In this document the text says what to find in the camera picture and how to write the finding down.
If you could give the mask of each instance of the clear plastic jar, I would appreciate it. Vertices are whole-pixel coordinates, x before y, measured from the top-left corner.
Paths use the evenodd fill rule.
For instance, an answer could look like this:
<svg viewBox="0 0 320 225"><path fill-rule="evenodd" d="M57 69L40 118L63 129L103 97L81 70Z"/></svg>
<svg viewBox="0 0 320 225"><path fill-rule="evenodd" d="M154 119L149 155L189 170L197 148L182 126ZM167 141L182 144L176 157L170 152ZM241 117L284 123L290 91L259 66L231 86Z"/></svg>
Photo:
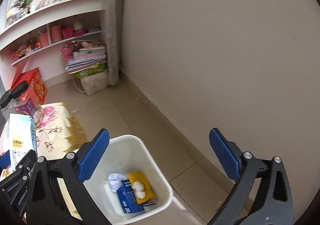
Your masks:
<svg viewBox="0 0 320 225"><path fill-rule="evenodd" d="M19 114L29 115L35 123L40 120L41 106L27 81L19 83L11 92L13 105Z"/></svg>
<svg viewBox="0 0 320 225"><path fill-rule="evenodd" d="M0 111L6 121L9 120L10 114L17 114L13 105L11 90L6 91L0 99Z"/></svg>

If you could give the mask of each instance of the blue gripper pad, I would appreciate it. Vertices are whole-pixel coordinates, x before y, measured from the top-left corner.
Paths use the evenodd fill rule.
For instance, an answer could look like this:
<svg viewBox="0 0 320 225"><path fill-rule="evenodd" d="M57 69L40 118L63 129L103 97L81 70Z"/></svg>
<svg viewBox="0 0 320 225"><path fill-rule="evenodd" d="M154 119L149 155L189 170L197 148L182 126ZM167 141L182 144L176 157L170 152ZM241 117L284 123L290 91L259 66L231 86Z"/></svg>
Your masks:
<svg viewBox="0 0 320 225"><path fill-rule="evenodd" d="M106 129L101 130L98 133L98 137L94 138L93 144L78 165L78 179L81 183L91 178L101 157L109 145L109 141L109 132Z"/></svg>
<svg viewBox="0 0 320 225"><path fill-rule="evenodd" d="M209 142L228 178L239 181L241 178L240 163L226 144L227 140L221 137L215 129L212 129L209 133Z"/></svg>
<svg viewBox="0 0 320 225"><path fill-rule="evenodd" d="M10 153L9 150L3 155L0 156L0 169L7 169L8 166L11 164L11 160L10 160Z"/></svg>

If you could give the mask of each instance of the red box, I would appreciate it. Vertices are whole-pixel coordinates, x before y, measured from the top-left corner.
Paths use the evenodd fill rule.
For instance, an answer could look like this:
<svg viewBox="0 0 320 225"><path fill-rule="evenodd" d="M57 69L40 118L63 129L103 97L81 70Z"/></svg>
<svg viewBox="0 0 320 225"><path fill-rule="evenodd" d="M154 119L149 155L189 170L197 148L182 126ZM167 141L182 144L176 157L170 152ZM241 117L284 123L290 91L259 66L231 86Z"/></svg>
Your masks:
<svg viewBox="0 0 320 225"><path fill-rule="evenodd" d="M62 29L61 32L62 32L63 39L73 37L73 27L69 27L67 29Z"/></svg>
<svg viewBox="0 0 320 225"><path fill-rule="evenodd" d="M39 71L39 67L35 68L31 71L21 73L18 77L14 85L12 85L11 89L15 88L19 83L27 81L29 86L33 87L35 90L35 94L39 99L39 103L42 105L47 95L47 89L44 86L44 83L41 78L41 74Z"/></svg>

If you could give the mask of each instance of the beige floor tile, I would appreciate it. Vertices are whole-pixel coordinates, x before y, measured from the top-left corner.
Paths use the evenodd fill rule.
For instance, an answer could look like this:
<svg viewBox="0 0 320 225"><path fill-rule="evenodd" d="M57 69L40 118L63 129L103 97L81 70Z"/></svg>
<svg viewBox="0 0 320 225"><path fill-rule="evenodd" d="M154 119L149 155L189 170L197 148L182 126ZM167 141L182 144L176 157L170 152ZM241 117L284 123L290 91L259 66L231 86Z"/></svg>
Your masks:
<svg viewBox="0 0 320 225"><path fill-rule="evenodd" d="M64 102L70 110L77 109L78 117L83 117L115 105L109 87L91 96L87 96L77 91L72 82L48 88L48 94L44 103L49 104L54 102Z"/></svg>
<svg viewBox="0 0 320 225"><path fill-rule="evenodd" d="M170 183L188 205L206 222L212 219L228 196L197 164Z"/></svg>
<svg viewBox="0 0 320 225"><path fill-rule="evenodd" d="M109 131L110 138L132 134L117 106L103 109L79 118L80 124L87 133L88 140L92 140L101 128Z"/></svg>
<svg viewBox="0 0 320 225"><path fill-rule="evenodd" d="M186 202L174 192L173 201L164 211L144 220L133 223L134 225L206 225Z"/></svg>
<svg viewBox="0 0 320 225"><path fill-rule="evenodd" d="M143 140L167 180L170 181L194 164L186 151L138 99L128 100L118 108L133 134Z"/></svg>
<svg viewBox="0 0 320 225"><path fill-rule="evenodd" d="M117 105L136 97L127 83L122 79L116 85L108 87L108 89L110 89L111 96Z"/></svg>

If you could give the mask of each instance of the blue package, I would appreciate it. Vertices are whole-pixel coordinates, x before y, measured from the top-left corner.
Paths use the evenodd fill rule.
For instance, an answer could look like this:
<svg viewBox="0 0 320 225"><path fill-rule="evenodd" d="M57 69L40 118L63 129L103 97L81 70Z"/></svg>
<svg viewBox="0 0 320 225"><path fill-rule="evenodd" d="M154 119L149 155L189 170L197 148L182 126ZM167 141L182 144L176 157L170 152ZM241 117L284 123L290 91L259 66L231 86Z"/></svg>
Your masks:
<svg viewBox="0 0 320 225"><path fill-rule="evenodd" d="M137 203L129 180L122 180L123 186L117 190L117 194L124 213L138 213L144 211L143 206Z"/></svg>

